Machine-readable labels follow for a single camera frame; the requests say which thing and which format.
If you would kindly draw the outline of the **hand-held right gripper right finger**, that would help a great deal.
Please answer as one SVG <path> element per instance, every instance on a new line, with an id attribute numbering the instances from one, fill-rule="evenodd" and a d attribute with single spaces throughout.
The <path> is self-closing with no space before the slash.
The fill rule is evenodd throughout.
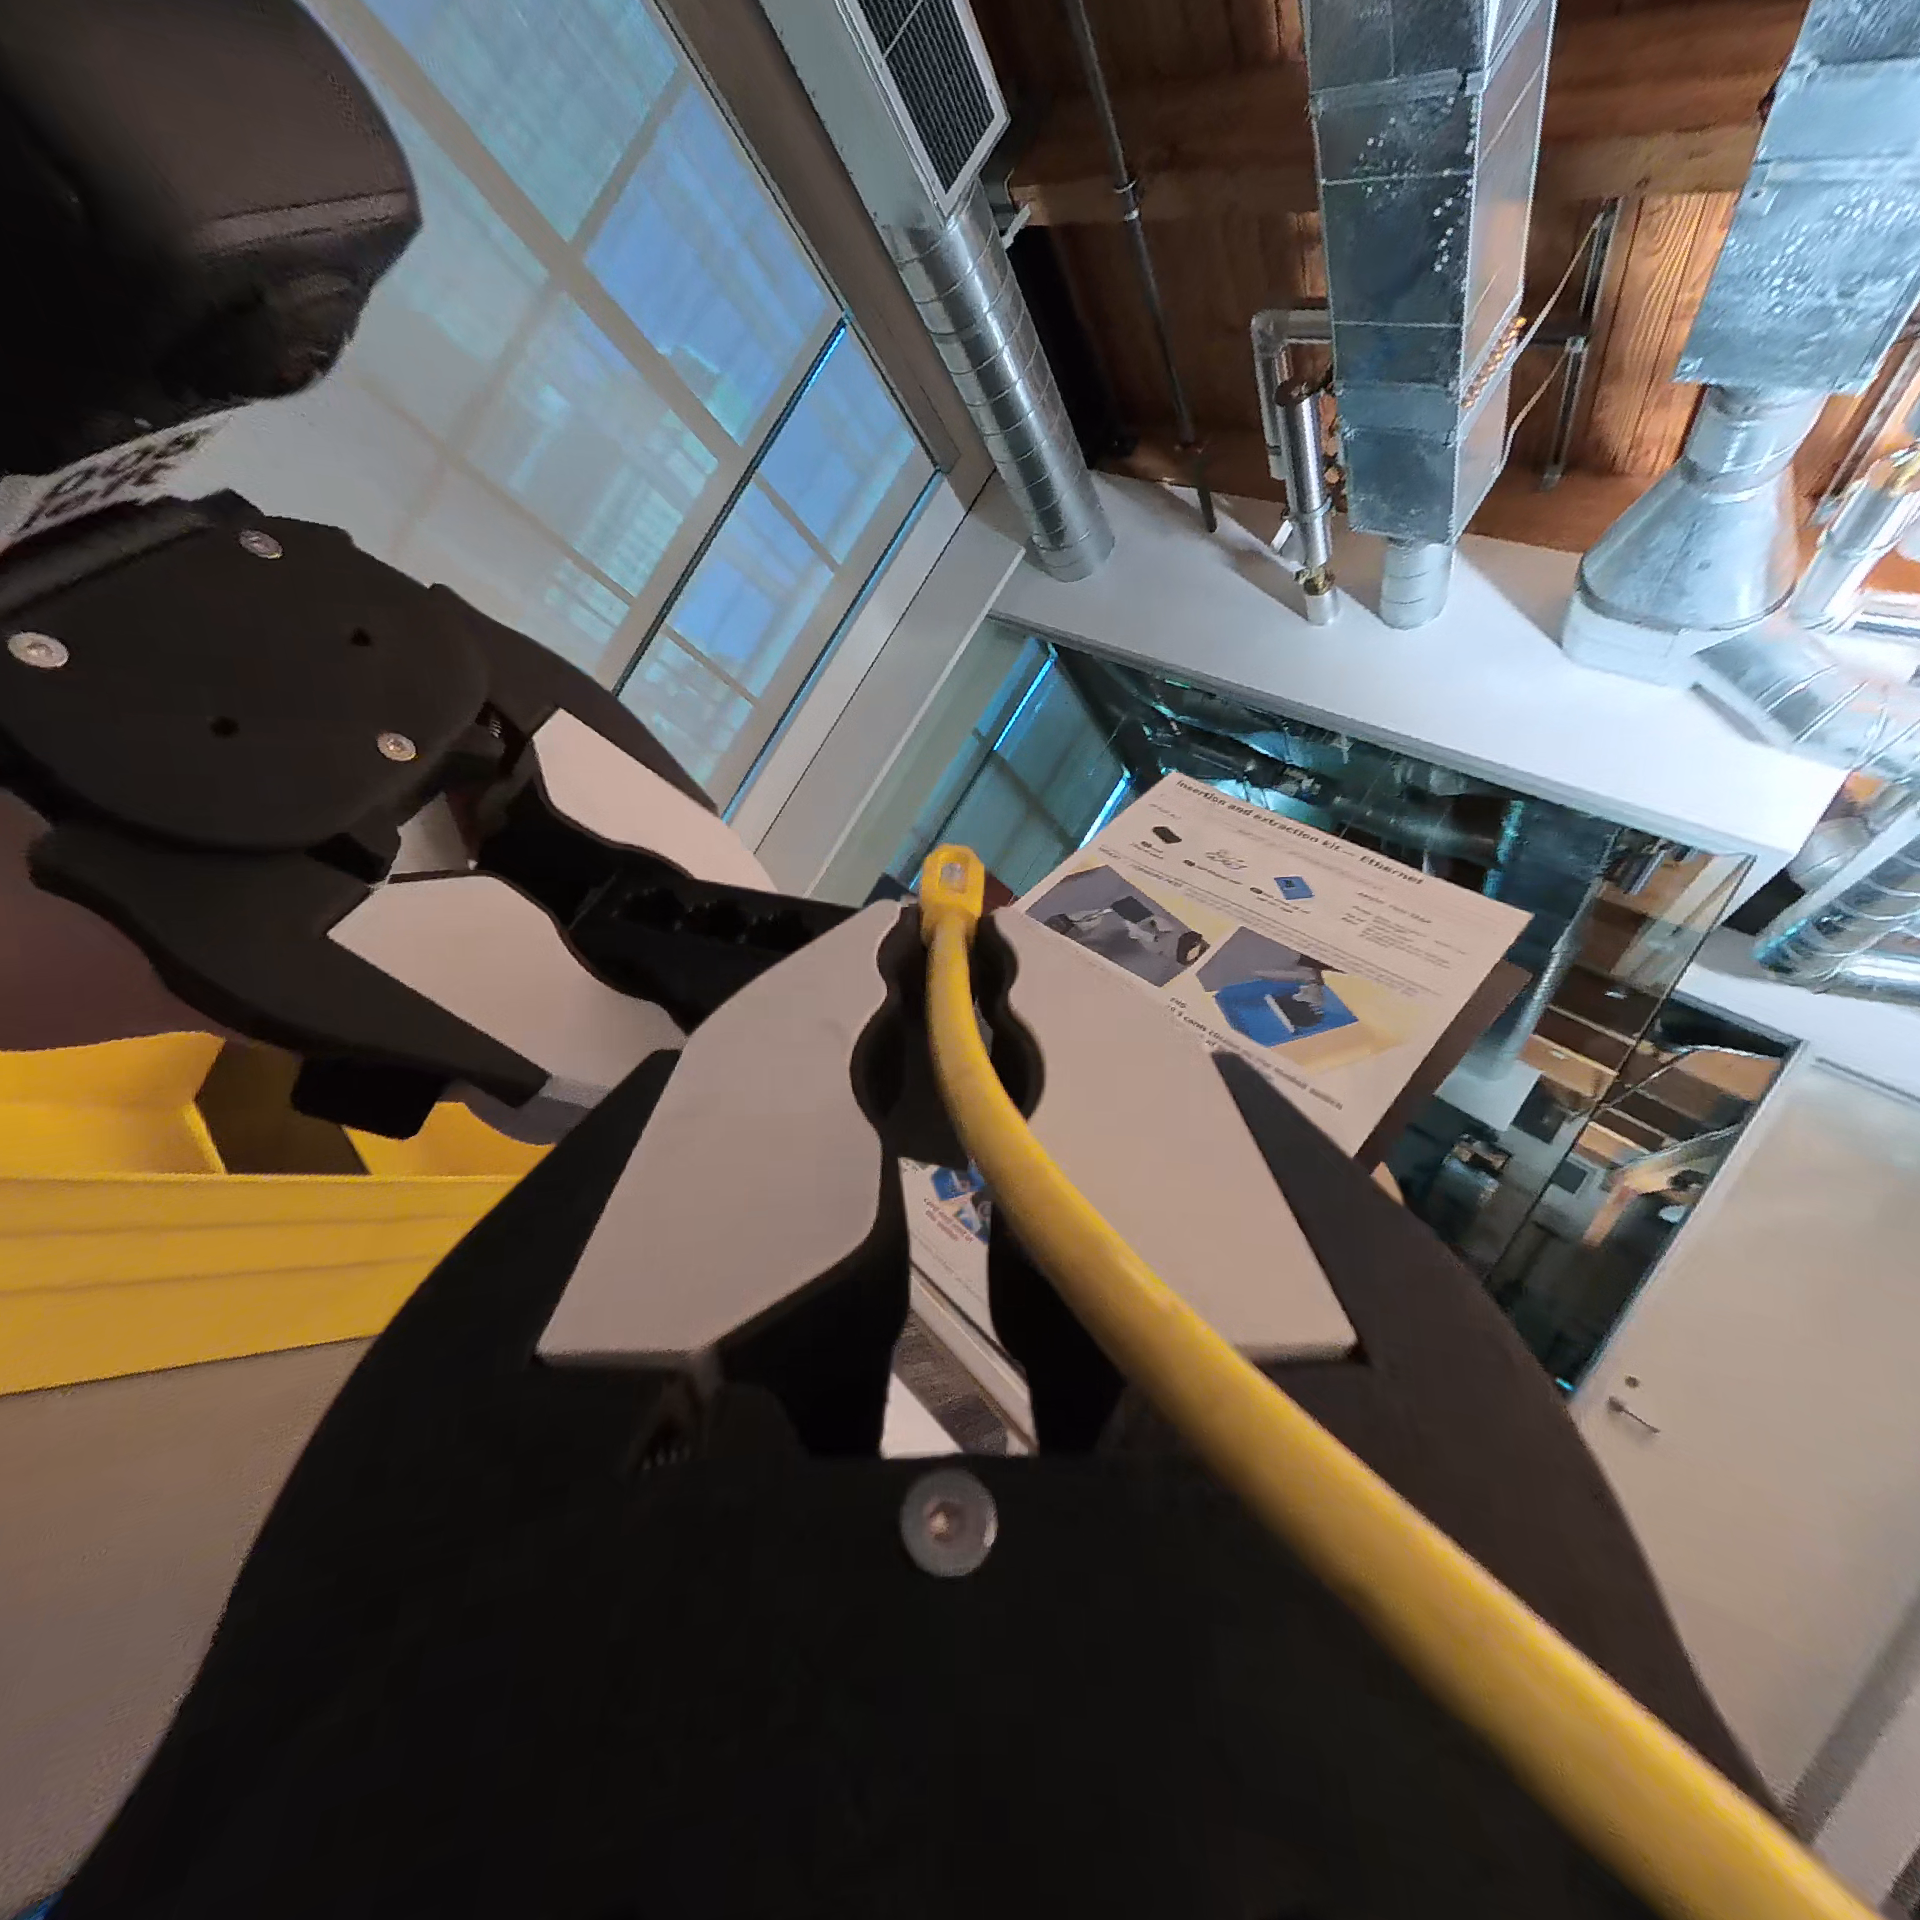
<path id="1" fill-rule="evenodd" d="M 1034 1141 L 1075 1192 L 1235 1347 L 1358 1353 L 1287 1190 L 1209 1040 L 1140 980 L 996 907 L 1008 1003 L 1043 1053 Z"/>

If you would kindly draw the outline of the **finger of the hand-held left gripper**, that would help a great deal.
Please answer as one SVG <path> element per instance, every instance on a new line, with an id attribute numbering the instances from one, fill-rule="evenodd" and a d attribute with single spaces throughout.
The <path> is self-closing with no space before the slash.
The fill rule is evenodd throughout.
<path id="1" fill-rule="evenodd" d="M 569 930 L 486 873 L 389 880 L 328 946 L 544 1065 L 529 1100 L 457 1082 L 475 1115 L 586 1115 L 676 1046 L 656 999 L 595 980 Z"/>
<path id="2" fill-rule="evenodd" d="M 606 880 L 778 892 L 728 820 L 624 751 L 580 712 L 551 712 L 514 751 L 514 778 L 485 800 L 485 873 L 551 914 L 580 914 Z"/>

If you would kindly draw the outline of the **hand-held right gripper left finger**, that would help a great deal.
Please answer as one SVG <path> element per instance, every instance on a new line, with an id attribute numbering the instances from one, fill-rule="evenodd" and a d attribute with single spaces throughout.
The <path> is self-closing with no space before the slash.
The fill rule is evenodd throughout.
<path id="1" fill-rule="evenodd" d="M 735 991 L 665 1099 L 539 1335 L 539 1363 L 719 1363 L 728 1339 L 865 1286 L 877 1353 L 908 1316 L 901 1168 L 861 1091 L 896 1014 L 877 901 Z"/>

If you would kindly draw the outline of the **printed instruction sheet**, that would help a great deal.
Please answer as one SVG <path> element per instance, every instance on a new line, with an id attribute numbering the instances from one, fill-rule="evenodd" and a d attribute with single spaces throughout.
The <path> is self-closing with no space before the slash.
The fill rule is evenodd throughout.
<path id="1" fill-rule="evenodd" d="M 1012 914 L 1140 980 L 1209 1040 L 1216 1065 L 1247 1065 L 1328 1128 L 1342 1076 L 1383 1046 L 1360 1019 L 1360 933 L 1424 901 L 1465 907 L 1489 892 L 1164 778 L 1043 873 Z M 1043 1053 L 1008 1003 L 1012 962 L 985 920 L 971 991 L 1008 1099 L 1034 1115 Z"/>

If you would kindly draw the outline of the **yellow plastic bin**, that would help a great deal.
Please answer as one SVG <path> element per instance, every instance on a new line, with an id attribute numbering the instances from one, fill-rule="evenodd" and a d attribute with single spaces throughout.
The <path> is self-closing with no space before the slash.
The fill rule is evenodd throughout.
<path id="1" fill-rule="evenodd" d="M 303 1115 L 249 1040 L 0 1053 L 0 1389 L 373 1339 L 539 1162 L 468 1100 Z"/>

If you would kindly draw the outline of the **large grid window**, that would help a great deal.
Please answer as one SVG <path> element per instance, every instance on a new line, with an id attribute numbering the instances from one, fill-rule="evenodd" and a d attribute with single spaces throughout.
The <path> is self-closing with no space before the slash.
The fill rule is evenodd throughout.
<path id="1" fill-rule="evenodd" d="M 417 238 L 280 416 L 280 509 L 539 636 L 735 809 L 928 503 L 922 432 L 656 10 L 316 24 Z"/>

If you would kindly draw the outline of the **white door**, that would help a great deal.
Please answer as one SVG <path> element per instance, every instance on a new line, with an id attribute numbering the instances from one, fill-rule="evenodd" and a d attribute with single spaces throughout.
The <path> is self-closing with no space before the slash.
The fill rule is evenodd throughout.
<path id="1" fill-rule="evenodd" d="M 1789 1800 L 1911 1616 L 1920 1108 L 1789 1063 L 1570 1419 Z"/>

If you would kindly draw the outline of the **silver vertical pipe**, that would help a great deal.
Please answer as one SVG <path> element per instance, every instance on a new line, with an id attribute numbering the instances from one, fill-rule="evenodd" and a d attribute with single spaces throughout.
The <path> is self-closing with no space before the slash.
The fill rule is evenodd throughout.
<path id="1" fill-rule="evenodd" d="M 1294 576 L 1304 624 L 1328 630 L 1342 615 L 1334 479 L 1328 479 L 1334 373 L 1328 360 L 1296 373 L 1296 347 L 1334 347 L 1328 306 L 1257 306 L 1247 316 L 1267 461 L 1287 479 L 1287 534 L 1274 538 L 1274 555 Z"/>

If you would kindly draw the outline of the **silver insulated pipe bundle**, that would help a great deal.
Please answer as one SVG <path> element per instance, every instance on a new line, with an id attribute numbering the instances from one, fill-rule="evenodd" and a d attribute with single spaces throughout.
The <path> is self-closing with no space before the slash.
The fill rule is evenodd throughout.
<path id="1" fill-rule="evenodd" d="M 1826 999 L 1920 1003 L 1920 793 L 1888 790 L 1864 837 L 1750 933 L 1750 962 Z"/>

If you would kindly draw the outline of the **spiral round metal duct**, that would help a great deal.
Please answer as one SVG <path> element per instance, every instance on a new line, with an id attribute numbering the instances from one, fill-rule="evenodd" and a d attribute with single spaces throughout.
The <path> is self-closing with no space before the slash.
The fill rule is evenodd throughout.
<path id="1" fill-rule="evenodd" d="M 1017 509 L 1027 559 L 1044 578 L 1102 576 L 1118 538 L 1008 258 L 994 195 L 971 185 L 946 224 L 889 228 L 889 251 Z"/>

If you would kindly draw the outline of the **wall air vent grille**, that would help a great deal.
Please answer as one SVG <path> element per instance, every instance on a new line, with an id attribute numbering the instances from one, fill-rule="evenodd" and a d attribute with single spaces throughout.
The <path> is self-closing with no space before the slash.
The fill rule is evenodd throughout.
<path id="1" fill-rule="evenodd" d="M 950 216 L 1012 126 L 971 0 L 836 0 L 836 13 L 877 81 L 922 195 Z"/>

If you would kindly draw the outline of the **rectangular metal duct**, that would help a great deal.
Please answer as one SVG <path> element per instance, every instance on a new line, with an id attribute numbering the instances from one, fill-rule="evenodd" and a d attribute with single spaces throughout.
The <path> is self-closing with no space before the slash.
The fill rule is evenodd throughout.
<path id="1" fill-rule="evenodd" d="M 1347 534 L 1383 538 L 1383 624 L 1424 630 L 1508 468 L 1553 0 L 1314 0 Z"/>

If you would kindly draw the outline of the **large insulated metal duct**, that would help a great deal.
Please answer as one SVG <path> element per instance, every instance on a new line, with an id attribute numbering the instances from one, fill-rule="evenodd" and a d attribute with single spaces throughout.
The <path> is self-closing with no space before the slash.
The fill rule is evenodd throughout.
<path id="1" fill-rule="evenodd" d="M 1673 353 L 1694 416 L 1661 479 L 1580 559 L 1563 658 L 1687 687 L 1793 589 L 1793 448 L 1864 394 L 1920 278 L 1920 10 L 1814 0 Z"/>

